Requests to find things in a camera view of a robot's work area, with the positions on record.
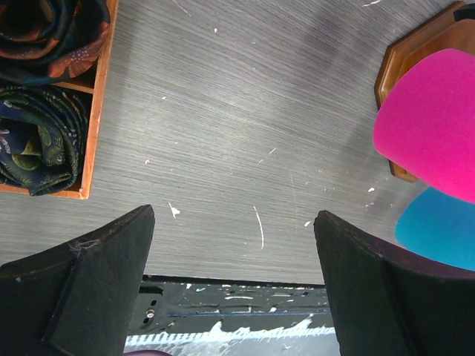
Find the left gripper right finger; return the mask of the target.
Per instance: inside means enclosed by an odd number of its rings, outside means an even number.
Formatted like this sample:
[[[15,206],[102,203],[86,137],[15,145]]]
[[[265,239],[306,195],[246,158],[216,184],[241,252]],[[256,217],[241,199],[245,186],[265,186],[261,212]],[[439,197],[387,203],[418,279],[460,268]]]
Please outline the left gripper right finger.
[[[342,355],[473,355],[474,273],[320,211],[318,257]]]

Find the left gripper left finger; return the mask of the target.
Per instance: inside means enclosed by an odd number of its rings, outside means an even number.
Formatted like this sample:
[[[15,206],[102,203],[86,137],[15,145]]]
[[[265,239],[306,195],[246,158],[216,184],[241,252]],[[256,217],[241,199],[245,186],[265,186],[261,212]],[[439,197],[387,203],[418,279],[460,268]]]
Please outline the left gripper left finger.
[[[1,266],[2,355],[121,355],[154,233],[142,205]]]

